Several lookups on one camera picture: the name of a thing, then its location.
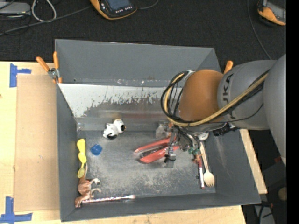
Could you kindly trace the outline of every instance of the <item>gray bin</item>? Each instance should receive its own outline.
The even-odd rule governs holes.
[[[211,133],[206,140],[206,152],[216,185],[201,190],[198,180],[194,178],[197,166],[191,162],[188,152],[176,151],[178,155],[173,168],[166,168],[163,161],[141,164],[133,155],[135,148],[155,140],[156,125],[167,120],[157,105],[159,96],[147,105],[134,106],[129,102],[125,109],[111,106],[115,112],[109,110],[109,105],[93,103],[83,115],[74,115],[75,108],[89,106],[88,96],[70,101],[70,96],[76,97],[81,88],[85,90],[83,93],[110,86],[117,92],[124,87],[158,91],[183,70],[220,71],[213,48],[57,39],[55,50],[63,78],[63,84],[57,85],[62,221],[261,202],[239,131],[217,137]],[[149,100],[149,96],[144,98],[145,101]],[[148,116],[136,117],[133,115],[135,111],[147,113]],[[115,116],[123,118],[128,130],[110,142],[102,137],[103,124],[112,122]],[[79,196],[77,171],[81,163],[78,160],[77,141],[80,138],[86,140],[87,179],[97,177],[101,180],[102,192],[97,197],[136,194],[136,199],[75,208],[74,200]],[[90,152],[96,143],[103,147],[99,156]]]

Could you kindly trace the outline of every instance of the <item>black carpet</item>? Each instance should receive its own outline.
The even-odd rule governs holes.
[[[32,4],[33,0],[15,0]],[[279,59],[286,53],[286,26],[259,19],[259,0],[131,0],[139,8],[133,15],[104,19],[89,0],[50,0],[59,19],[38,23],[33,16],[11,19],[0,16],[0,60],[34,62],[41,56],[53,62],[54,40],[73,39],[214,48],[221,70],[228,60],[235,65],[254,60]],[[268,0],[286,9],[286,0]],[[45,0],[35,14],[53,17]],[[250,131],[261,170],[279,157],[270,131]],[[247,223],[256,223],[244,207]]]

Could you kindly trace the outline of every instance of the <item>blue tape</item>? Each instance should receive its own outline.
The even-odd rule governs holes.
[[[30,69],[20,69],[14,64],[10,64],[10,77],[9,77],[9,87],[16,87],[17,86],[17,74],[31,74]]]
[[[12,197],[6,197],[5,205],[5,214],[1,214],[0,223],[14,224],[15,222],[31,221],[32,213],[22,215],[14,214],[14,199]]]

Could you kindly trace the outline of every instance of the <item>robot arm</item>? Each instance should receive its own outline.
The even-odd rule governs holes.
[[[163,93],[162,110],[173,124],[199,133],[227,124],[249,130],[270,129],[286,164],[285,64],[284,55],[278,60],[240,64],[225,74],[214,70],[198,70],[191,75],[181,72]],[[185,84],[173,105],[171,94],[183,78]]]

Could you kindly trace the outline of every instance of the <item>white toy animal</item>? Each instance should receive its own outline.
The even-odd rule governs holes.
[[[126,126],[124,125],[121,119],[116,119],[112,124],[106,124],[103,136],[106,139],[113,140],[115,139],[120,133],[125,132]]]

